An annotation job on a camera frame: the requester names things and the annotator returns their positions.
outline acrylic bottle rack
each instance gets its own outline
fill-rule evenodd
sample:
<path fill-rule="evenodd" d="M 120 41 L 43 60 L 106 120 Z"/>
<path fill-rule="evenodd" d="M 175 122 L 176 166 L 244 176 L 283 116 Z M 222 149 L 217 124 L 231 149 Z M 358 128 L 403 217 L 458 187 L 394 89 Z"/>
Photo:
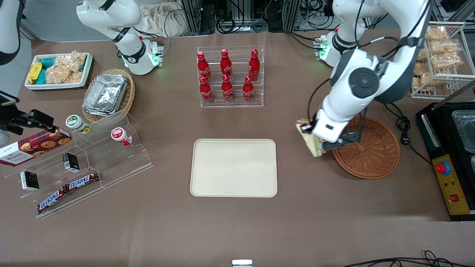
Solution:
<path fill-rule="evenodd" d="M 231 59 L 233 67 L 233 85 L 234 101 L 227 103 L 224 101 L 223 92 L 221 90 L 222 73 L 219 63 L 221 62 L 221 50 L 227 49 L 229 59 Z M 244 102 L 242 86 L 244 78 L 249 74 L 249 60 L 251 58 L 251 51 L 257 49 L 258 59 L 260 61 L 259 77 L 257 81 L 252 82 L 254 85 L 254 101 L 250 104 Z M 205 59 L 209 63 L 211 70 L 211 79 L 208 81 L 211 86 L 211 92 L 214 96 L 214 101 L 211 104 L 206 104 L 199 95 L 201 107 L 257 107 L 264 105 L 264 46 L 232 46 L 232 47 L 198 47 L 198 52 L 203 52 Z M 198 73 L 198 94 L 200 85 L 200 73 Z"/>

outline red bottle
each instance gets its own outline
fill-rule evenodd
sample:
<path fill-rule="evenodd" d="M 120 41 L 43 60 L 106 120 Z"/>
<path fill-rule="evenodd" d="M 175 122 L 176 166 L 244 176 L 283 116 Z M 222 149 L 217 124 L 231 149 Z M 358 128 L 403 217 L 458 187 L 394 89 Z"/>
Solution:
<path fill-rule="evenodd" d="M 244 102 L 246 104 L 252 103 L 254 101 L 254 85 L 252 85 L 251 77 L 246 76 L 244 85 L 242 86 Z"/>
<path fill-rule="evenodd" d="M 229 82 L 229 76 L 223 75 L 223 84 L 221 84 L 223 90 L 224 101 L 231 103 L 234 100 L 233 85 Z"/>
<path fill-rule="evenodd" d="M 228 50 L 223 49 L 221 50 L 221 72 L 223 75 L 228 75 L 229 80 L 232 81 L 233 79 L 233 66 L 231 63 L 231 59 L 228 57 Z"/>
<path fill-rule="evenodd" d="M 199 92 L 201 93 L 201 98 L 205 104 L 211 104 L 213 102 L 213 94 L 211 93 L 211 87 L 208 84 L 208 79 L 206 76 L 201 76 L 199 78 Z"/>
<path fill-rule="evenodd" d="M 257 49 L 251 51 L 251 59 L 249 60 L 249 76 L 252 81 L 257 81 L 259 77 L 259 70 L 261 68 L 261 62 L 257 58 Z"/>
<path fill-rule="evenodd" d="M 198 52 L 198 71 L 200 76 L 206 76 L 206 78 L 211 79 L 211 70 L 209 69 L 209 64 L 205 59 L 205 54 L 203 52 Z"/>

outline aluminum foil container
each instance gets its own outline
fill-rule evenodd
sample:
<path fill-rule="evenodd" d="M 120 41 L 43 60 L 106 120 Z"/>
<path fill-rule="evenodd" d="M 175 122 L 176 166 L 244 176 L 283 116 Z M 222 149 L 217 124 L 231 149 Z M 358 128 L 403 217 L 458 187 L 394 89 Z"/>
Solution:
<path fill-rule="evenodd" d="M 89 114 L 108 116 L 117 112 L 127 87 L 122 75 L 102 74 L 93 83 L 82 108 Z"/>

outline small black box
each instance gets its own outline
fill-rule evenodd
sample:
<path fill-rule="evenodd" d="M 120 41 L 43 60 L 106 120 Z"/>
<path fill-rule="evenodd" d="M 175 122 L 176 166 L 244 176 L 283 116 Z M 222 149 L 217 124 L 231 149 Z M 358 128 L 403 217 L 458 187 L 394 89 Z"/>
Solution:
<path fill-rule="evenodd" d="M 21 187 L 23 190 L 35 191 L 39 189 L 36 173 L 24 171 L 21 174 Z"/>
<path fill-rule="evenodd" d="M 70 172 L 79 171 L 79 163 L 77 162 L 77 157 L 70 153 L 63 154 L 63 163 L 64 169 Z"/>

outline yellow control panel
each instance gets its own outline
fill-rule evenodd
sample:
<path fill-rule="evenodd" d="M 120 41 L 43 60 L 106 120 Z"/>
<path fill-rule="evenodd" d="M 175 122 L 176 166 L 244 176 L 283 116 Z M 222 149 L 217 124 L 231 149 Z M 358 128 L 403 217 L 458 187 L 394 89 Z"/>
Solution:
<path fill-rule="evenodd" d="M 462 188 L 454 171 L 454 166 L 450 160 L 449 155 L 432 160 L 434 170 L 436 171 L 437 180 L 439 181 L 442 195 L 446 202 L 448 213 L 450 215 L 465 215 L 470 214 L 470 209 L 467 204 Z"/>

